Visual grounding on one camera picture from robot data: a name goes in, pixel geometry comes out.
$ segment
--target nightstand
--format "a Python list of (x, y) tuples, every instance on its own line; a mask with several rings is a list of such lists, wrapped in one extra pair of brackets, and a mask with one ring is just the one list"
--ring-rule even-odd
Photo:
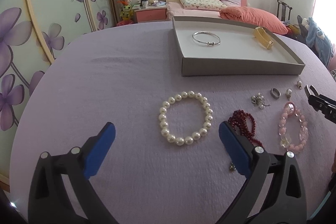
[(159, 7), (148, 7), (145, 9), (138, 9), (134, 10), (134, 20), (136, 23), (164, 21), (167, 18), (166, 12), (167, 12), (166, 5)]

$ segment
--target purple tablecloth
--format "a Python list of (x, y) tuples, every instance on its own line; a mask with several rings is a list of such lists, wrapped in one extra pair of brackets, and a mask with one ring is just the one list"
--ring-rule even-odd
[[(331, 176), (336, 125), (315, 112), (295, 84), (301, 80), (314, 85), (331, 98), (336, 97), (336, 84), (308, 47), (282, 39), (306, 64), (300, 76), (182, 77), (171, 22), (117, 27), (73, 41), (48, 69), (20, 120), (10, 163), (11, 193), (18, 209), (27, 216), (29, 187), (41, 152), (67, 153), (111, 121), (117, 130), (115, 142), (90, 181), (117, 221), (215, 223), (245, 181), (237, 172), (229, 173), (230, 157), (219, 139), (219, 124), (243, 109), (254, 116), (256, 137), (266, 150), (283, 154), (278, 122), (287, 99), (276, 101), (269, 90), (284, 94), (291, 88), (293, 101), (309, 122), (310, 138), (297, 161), (310, 215), (325, 196)], [(184, 90), (206, 96), (214, 120), (207, 137), (178, 147), (161, 136), (158, 115), (162, 101)], [(258, 92), (271, 106), (260, 110), (251, 104), (250, 97)], [(184, 100), (168, 112), (177, 136), (198, 130), (203, 119), (196, 100)], [(298, 142), (299, 123), (294, 120), (288, 120), (288, 130)], [(263, 189), (254, 213), (266, 192)], [(73, 193), (70, 199), (83, 214)]]

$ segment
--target pink bedsheet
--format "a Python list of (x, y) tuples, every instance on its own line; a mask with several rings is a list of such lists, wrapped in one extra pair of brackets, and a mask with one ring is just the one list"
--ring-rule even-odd
[(181, 3), (169, 2), (167, 4), (167, 17), (172, 20), (173, 16), (190, 16), (190, 17), (214, 17), (221, 18), (218, 11), (207, 10), (187, 10)]

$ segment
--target silver ring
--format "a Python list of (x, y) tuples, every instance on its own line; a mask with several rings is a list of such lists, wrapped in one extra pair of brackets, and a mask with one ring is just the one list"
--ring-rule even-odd
[[(214, 43), (214, 42), (203, 42), (203, 41), (199, 41), (199, 40), (197, 40), (197, 39), (195, 38), (195, 36), (198, 35), (198, 34), (201, 34), (201, 33), (203, 33), (203, 34), (208, 34), (208, 35), (211, 35), (211, 36), (213, 36), (213, 37), (216, 37), (216, 38), (218, 39), (218, 42), (217, 42), (217, 43)], [(217, 35), (215, 35), (214, 33), (212, 33), (212, 32), (204, 32), (204, 31), (202, 31), (202, 32), (196, 32), (196, 33), (193, 34), (193, 39), (194, 39), (196, 42), (199, 42), (199, 43), (202, 43), (202, 44), (206, 44), (206, 45), (208, 45), (208, 46), (219, 45), (219, 44), (221, 43), (221, 39), (220, 39)]]
[(281, 93), (279, 90), (275, 89), (275, 88), (272, 88), (271, 91), (270, 91), (272, 97), (276, 100), (278, 100), (281, 96)]

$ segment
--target orange pillow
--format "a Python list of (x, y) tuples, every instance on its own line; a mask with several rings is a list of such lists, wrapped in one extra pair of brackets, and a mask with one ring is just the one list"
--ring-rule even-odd
[(277, 34), (287, 34), (286, 26), (273, 14), (252, 7), (227, 7), (222, 9), (220, 17), (265, 27)]

